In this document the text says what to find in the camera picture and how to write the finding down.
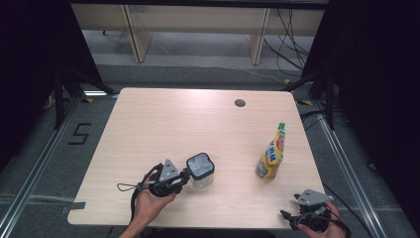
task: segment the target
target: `gray floor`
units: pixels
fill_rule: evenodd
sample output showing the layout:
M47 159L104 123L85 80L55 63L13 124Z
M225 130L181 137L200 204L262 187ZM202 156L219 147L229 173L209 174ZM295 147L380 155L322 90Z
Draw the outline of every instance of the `gray floor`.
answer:
M276 56L267 46L262 49L259 65L252 65L247 39L241 35L155 34L145 61L135 63L126 33L107 32L106 36L103 36L102 32L84 34L103 80L116 89L149 85L278 90L284 86L285 78L292 81L298 78L284 75L278 70ZM277 36L268 37L267 40L273 47L279 46ZM296 38L300 46L308 51L312 40ZM293 51L282 53L298 63ZM278 65L283 70L296 70L285 60L280 60ZM187 74L195 75L194 81L187 78ZM233 81L230 80L230 75L235 78ZM208 83L212 79L217 83ZM308 99L306 93L309 87L310 84L306 84L296 89L293 92L295 99ZM121 234L124 227L72 226L66 222L68 208L77 194L114 103L115 99L95 98L90 103L83 102L78 105L11 237L117 237ZM298 109L300 113L314 110L310 105L299 105ZM359 145L351 126L340 113L335 113L334 118L340 142L380 218L387 237L417 237L381 177L366 166L368 157ZM19 191L42 152L43 145L53 131L53 123L52 107L40 118L21 154L11 160L0 175L1 214L8 208L13 195ZM79 123L91 123L91 126L79 131L88 133L89 138L84 146L71 146L69 142L80 140L72 135ZM312 116L303 124L307 128L306 133L322 181L362 217L319 119ZM336 202L354 233L353 237L368 237L359 221L342 202ZM305 237L291 230L272 233L276 237Z

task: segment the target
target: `black cable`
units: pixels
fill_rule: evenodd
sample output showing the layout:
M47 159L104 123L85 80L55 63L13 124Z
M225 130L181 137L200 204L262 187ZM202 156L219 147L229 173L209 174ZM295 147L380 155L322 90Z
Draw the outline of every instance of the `black cable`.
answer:
M330 189L323 181L322 184L329 190L331 191L331 193L333 193L333 195L335 197L337 197L337 199L339 199L344 206L346 206L346 208L356 217L356 219L358 219L359 223L362 225L362 227L365 229L365 231L367 232L368 237L372 238L372 235L370 233L370 230L368 229L367 225L361 220L361 218L332 190Z
M288 61L290 64L292 64L293 66L297 67L299 70L302 70L303 68L299 65L297 65L296 63L294 63L293 61L291 61L290 59L288 59L287 57L285 57L284 55L282 55L281 53L279 53L278 51L276 51L272 46L269 45L269 43L266 41L266 39L263 39L263 41L266 43L266 45L278 56L283 58L284 60Z
M305 54L305 55L309 55L309 53L307 52L307 51L305 51L304 49L302 49L300 46L298 46L303 52L301 52L300 50L298 50L297 48L296 48L296 46L295 46L295 48L292 48L292 47L290 47L287 43L285 43L284 42L284 40L286 39L286 37L289 37L289 39L290 39L290 41L293 43L294 42L294 38L293 38L293 36L292 37L290 37L290 34L289 34L289 28L292 28L292 21L291 21L291 18L290 18L290 14L289 14L289 23L288 23L288 25L287 25L287 27L286 27L286 25L285 25L285 23L284 23L284 21L283 21L283 18L281 17L281 14L280 14L280 11L277 9L277 15L278 15L278 17L280 18L280 21L281 21L281 24L283 25L283 28L284 28L284 32L285 32L285 35L284 35L284 38L283 38L283 40L282 39L280 39L281 41L282 41L282 43L285 45L285 46L287 46L289 49L291 49L291 50L293 50L293 51L298 51L298 52L300 52L300 53L302 53L302 54Z
M292 21L291 21L292 16L293 16L293 9L289 9L289 21L290 21L290 23L292 22ZM306 50L304 50L303 48L301 48L301 47L299 46L299 44L297 44L297 43L296 43L296 41L294 40L293 24L292 24L292 23L290 24L290 33L291 33L291 36L290 36L290 34L289 34L289 39L290 39L290 41L293 43L293 45L294 45L295 47L299 48L300 50L302 50L302 51L303 51L304 53L306 53L307 55L309 55L309 52L307 52Z

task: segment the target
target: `table top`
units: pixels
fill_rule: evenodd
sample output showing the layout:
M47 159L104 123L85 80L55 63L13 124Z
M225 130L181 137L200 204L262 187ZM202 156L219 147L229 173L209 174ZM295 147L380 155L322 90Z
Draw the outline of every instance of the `table top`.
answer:
M244 107L235 104L245 101ZM277 176L257 176L257 161L279 122L286 136ZM289 92L125 88L113 108L75 202L71 224L127 225L131 191L153 166L207 153L214 181L189 182L152 227L288 229L280 209L297 214L294 193L323 186Z

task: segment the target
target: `grommet hole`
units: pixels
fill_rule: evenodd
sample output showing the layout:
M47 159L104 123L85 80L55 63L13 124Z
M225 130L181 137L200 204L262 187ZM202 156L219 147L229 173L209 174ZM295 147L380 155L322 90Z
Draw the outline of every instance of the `grommet hole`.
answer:
M235 101L235 105L237 105L238 107L245 107L246 102L243 99L237 99Z

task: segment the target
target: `hand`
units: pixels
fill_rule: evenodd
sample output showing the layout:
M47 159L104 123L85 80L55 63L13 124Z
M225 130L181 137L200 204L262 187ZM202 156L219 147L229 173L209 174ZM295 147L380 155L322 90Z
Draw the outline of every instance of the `hand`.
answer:
M332 211L330 219L342 220L339 209L337 209L337 207L331 201L327 201L325 203L327 204L328 208ZM298 224L297 228L310 238L346 238L346 232L340 226L334 224L333 222L328 223L328 228L323 233L317 233L303 224Z
M137 195L136 210L133 221L127 227L120 238L139 237L143 230L155 220L161 210L175 199L175 193L165 197L157 197L148 189L144 189Z

